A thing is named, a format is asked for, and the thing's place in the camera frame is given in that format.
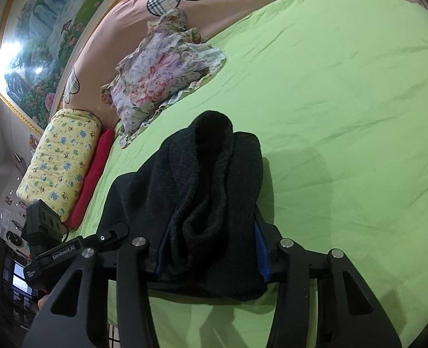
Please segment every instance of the red pillow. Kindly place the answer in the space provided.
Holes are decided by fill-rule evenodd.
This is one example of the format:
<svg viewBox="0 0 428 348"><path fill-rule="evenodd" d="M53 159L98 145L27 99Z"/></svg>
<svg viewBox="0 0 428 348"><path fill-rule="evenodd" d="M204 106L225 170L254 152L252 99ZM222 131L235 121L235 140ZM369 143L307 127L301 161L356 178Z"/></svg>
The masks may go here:
<svg viewBox="0 0 428 348"><path fill-rule="evenodd" d="M83 179L83 187L78 197L77 204L72 209L69 218L65 222L69 229L77 229L83 221L85 212L87 211L88 204L95 192L96 185L104 171L106 162L108 161L109 152L111 151L112 144L114 143L114 130L112 128L106 130L98 140L95 154L91 159L90 167L88 168L87 175Z"/></svg>

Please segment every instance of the gold picture frame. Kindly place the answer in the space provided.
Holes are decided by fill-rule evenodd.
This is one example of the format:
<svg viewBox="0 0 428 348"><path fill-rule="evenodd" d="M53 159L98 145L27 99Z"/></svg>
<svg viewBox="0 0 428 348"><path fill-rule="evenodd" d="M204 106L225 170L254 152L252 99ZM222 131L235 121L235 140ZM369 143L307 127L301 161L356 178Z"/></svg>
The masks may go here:
<svg viewBox="0 0 428 348"><path fill-rule="evenodd" d="M89 21L88 24L93 24L94 27L93 29L89 32L87 38L85 38L84 41L82 41L82 45L80 48L77 48L76 50L78 51L78 54L80 53L81 49L84 47L84 45L86 44L86 41L89 39L89 37L91 36L91 34L93 33L93 31L95 31L96 27L98 26L98 24L101 22L101 20L104 18L104 16L106 16L106 14L116 5L118 4L120 1L122 0L113 0L105 9L104 13L101 13L101 16L98 20L95 20L94 22L92 22L93 19L95 19L95 17L93 16L93 18ZM3 50L3 39L5 36L5 31L6 31L6 25L8 24L8 20L10 17L10 12L13 8L13 4L14 4L15 0L7 0L6 3L6 7L4 8L2 17L1 17L1 24L0 24L0 56ZM62 105L62 98L64 97L64 87L65 87L65 79L68 77L68 73L64 72L63 74L61 74L60 79L57 82L58 88L55 92L55 99L54 99L54 103L51 107L51 111L48 114L49 117L47 120L49 120L51 118L51 116L58 110L60 109L60 106ZM27 113L25 111L23 111L20 106L18 106L18 104L16 104L13 99L11 99L8 95L6 95L6 93L3 92L3 90L0 89L0 99L8 106L8 108L25 124L29 127L29 129L31 131L33 131L36 135L41 136L43 134L44 128L42 128L39 124L38 121L34 121L30 116L27 115Z"/></svg>

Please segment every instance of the yellow pillow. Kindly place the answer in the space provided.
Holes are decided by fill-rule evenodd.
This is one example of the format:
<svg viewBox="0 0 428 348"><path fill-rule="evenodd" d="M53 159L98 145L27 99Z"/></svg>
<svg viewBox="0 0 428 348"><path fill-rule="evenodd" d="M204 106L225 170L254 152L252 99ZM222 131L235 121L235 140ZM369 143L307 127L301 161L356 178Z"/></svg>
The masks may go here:
<svg viewBox="0 0 428 348"><path fill-rule="evenodd" d="M38 143L17 196L30 205L43 200L64 222L74 207L101 133L88 111L56 112Z"/></svg>

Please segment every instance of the black gripper frame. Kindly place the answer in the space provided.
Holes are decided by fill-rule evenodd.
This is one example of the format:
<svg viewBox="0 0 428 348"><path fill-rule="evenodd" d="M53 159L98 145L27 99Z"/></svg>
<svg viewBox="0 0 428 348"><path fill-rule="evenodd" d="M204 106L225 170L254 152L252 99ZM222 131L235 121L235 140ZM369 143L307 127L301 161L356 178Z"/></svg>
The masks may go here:
<svg viewBox="0 0 428 348"><path fill-rule="evenodd" d="M342 251L306 251L291 240L281 243L275 226L263 221L259 226L269 248L269 282L280 283L266 348L306 347L312 278L318 290L317 348L401 348L382 306ZM107 347L111 279L117 281L122 348L158 348L147 293L147 282L156 280L145 271L148 247L146 241L102 253L84 248L54 287L22 347Z"/></svg>

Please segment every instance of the floral pillow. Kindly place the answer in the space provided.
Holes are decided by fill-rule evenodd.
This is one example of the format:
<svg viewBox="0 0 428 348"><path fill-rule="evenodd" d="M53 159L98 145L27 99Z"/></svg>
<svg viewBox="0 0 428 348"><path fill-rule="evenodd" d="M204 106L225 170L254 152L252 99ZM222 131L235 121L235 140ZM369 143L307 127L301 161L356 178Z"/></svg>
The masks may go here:
<svg viewBox="0 0 428 348"><path fill-rule="evenodd" d="M137 50L117 66L117 77L101 89L102 100L113 104L126 135L171 95L217 71L223 52L202 43L197 29L186 30L186 16L172 9L148 23L148 34Z"/></svg>

